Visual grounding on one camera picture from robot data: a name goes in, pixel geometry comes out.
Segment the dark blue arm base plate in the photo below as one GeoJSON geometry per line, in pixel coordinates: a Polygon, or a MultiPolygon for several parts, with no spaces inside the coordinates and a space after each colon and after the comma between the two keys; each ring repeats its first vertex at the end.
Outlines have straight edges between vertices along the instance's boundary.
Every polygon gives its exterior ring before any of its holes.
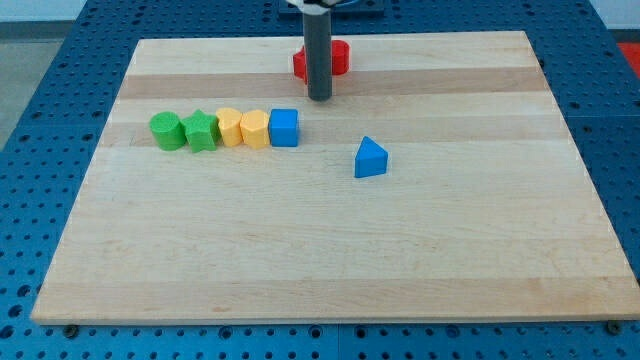
{"type": "MultiPolygon", "coordinates": [[[[337,16],[382,16],[388,0],[348,0],[338,3],[332,10],[331,15],[337,16]]],[[[297,18],[301,15],[299,9],[286,0],[275,2],[280,19],[297,18]]]]}

